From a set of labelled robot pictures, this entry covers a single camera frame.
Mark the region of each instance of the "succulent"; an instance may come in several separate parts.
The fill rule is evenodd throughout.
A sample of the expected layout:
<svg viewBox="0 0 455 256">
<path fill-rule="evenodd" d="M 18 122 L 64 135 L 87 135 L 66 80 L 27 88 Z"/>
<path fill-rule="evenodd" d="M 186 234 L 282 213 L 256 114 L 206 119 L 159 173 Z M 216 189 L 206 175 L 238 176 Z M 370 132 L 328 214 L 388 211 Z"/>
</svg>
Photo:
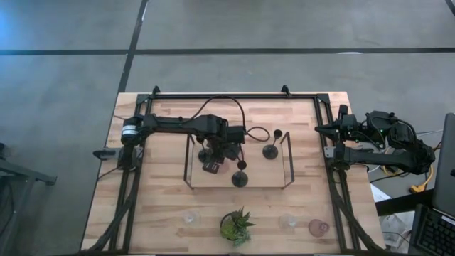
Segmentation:
<svg viewBox="0 0 455 256">
<path fill-rule="evenodd" d="M 251 239 L 248 227 L 255 224 L 248 222 L 250 213 L 243 215 L 243 207 L 231 212 L 230 218 L 225 220 L 221 226 L 221 236 L 228 240 L 234 241 L 234 247 L 241 246 L 244 242 Z"/>
</svg>

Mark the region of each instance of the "concrete floor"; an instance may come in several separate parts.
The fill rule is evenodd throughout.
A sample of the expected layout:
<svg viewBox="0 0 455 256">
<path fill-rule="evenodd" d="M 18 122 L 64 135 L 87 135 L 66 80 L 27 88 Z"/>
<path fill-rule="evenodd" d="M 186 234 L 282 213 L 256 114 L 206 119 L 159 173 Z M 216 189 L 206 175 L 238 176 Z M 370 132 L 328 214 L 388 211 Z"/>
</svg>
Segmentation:
<svg viewBox="0 0 455 256">
<path fill-rule="evenodd" d="M 128 49 L 140 3 L 2 1 L 0 50 Z M 137 48 L 454 47 L 454 24 L 444 0 L 150 0 Z M 0 57 L 0 141 L 11 161 L 58 176 L 35 187 L 15 255 L 79 249 L 100 165 L 91 152 L 105 142 L 125 60 Z M 126 91 L 348 91 L 359 119 L 393 111 L 423 132 L 455 109 L 453 63 L 443 53 L 136 56 Z M 376 185 L 395 197 L 423 180 Z"/>
</svg>

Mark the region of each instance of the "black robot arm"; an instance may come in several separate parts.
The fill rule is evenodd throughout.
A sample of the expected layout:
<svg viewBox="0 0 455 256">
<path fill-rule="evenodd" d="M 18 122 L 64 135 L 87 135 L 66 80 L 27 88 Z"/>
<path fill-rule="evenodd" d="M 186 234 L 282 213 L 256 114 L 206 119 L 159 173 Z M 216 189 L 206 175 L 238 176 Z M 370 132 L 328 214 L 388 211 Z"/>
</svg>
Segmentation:
<svg viewBox="0 0 455 256">
<path fill-rule="evenodd" d="M 434 150 L 417 139 L 414 128 L 394 113 L 373 111 L 366 114 L 364 122 L 357 122 L 355 115 L 348 114 L 348 107 L 341 105 L 338 119 L 332 124 L 316 127 L 315 130 L 328 137 L 335 147 L 324 149 L 337 169 L 348 170 L 351 164 L 377 164 L 394 166 L 405 172 L 423 174 L 434 162 Z M 378 154 L 371 149 L 352 149 L 344 141 L 370 142 L 385 149 L 385 140 L 394 149 L 403 149 L 398 154 Z"/>
<path fill-rule="evenodd" d="M 124 120 L 122 128 L 123 149 L 119 166 L 130 169 L 134 162 L 134 147 L 153 133 L 193 134 L 199 143 L 205 140 L 210 147 L 208 165 L 222 163 L 225 157 L 235 159 L 238 144 L 245 143 L 245 127 L 229 126 L 228 121 L 213 114 L 195 118 L 157 117 L 155 114 L 136 115 Z"/>
</svg>

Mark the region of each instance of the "plant pot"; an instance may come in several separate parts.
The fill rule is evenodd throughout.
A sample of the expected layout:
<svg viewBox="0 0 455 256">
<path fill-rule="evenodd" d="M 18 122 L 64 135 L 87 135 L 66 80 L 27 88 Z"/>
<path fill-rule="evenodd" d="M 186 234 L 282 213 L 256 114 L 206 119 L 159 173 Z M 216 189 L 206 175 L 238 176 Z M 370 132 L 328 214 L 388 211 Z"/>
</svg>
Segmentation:
<svg viewBox="0 0 455 256">
<path fill-rule="evenodd" d="M 221 219 L 221 221 L 220 221 L 220 229 L 223 226 L 223 223 L 225 222 L 225 220 L 228 220 L 228 218 L 231 216 L 231 214 L 232 213 L 228 213 Z"/>
</svg>

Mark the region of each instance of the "wooden table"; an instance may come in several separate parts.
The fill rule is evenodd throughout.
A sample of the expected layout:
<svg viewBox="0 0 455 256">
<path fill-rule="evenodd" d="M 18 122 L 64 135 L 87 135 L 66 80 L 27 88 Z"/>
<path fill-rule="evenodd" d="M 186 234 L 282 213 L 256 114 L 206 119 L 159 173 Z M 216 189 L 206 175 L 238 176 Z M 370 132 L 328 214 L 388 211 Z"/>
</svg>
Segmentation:
<svg viewBox="0 0 455 256">
<path fill-rule="evenodd" d="M 340 104 L 349 105 L 346 92 L 330 92 L 332 112 Z M 136 93 L 121 93 L 114 115 L 131 117 Z M 190 117 L 205 100 L 154 100 L 152 112 L 164 117 Z M 294 160 L 295 182 L 286 189 L 279 188 L 195 188 L 183 182 L 186 135 L 153 134 L 146 142 L 144 165 L 139 184 L 130 253 L 331 253 L 339 252 L 333 220 L 331 198 L 314 104 L 311 100 L 240 100 L 247 127 L 262 126 L 269 131 L 290 132 Z M 241 124 L 238 106 L 232 100 L 213 100 L 201 114 L 215 114 Z M 122 120 L 114 117 L 107 146 L 119 147 Z M 262 131 L 254 135 L 263 136 Z M 115 167 L 115 161 L 103 162 L 100 174 Z M 121 171 L 105 176 L 98 182 L 92 202 L 82 249 L 91 246 L 105 231 L 114 216 Z M 348 185 L 353 210 L 365 231 L 380 246 L 382 232 L 363 167 L 348 171 Z M 239 248 L 220 236 L 221 218 L 245 206 L 251 212 L 252 240 Z M 196 223 L 187 224 L 185 214 L 197 213 Z M 294 229 L 280 228 L 279 217 L 297 217 Z M 308 232 L 308 223 L 321 219 L 330 225 L 322 238 Z M 344 231 L 350 246 L 346 220 Z M 123 226 L 119 239 L 123 239 Z"/>
</svg>

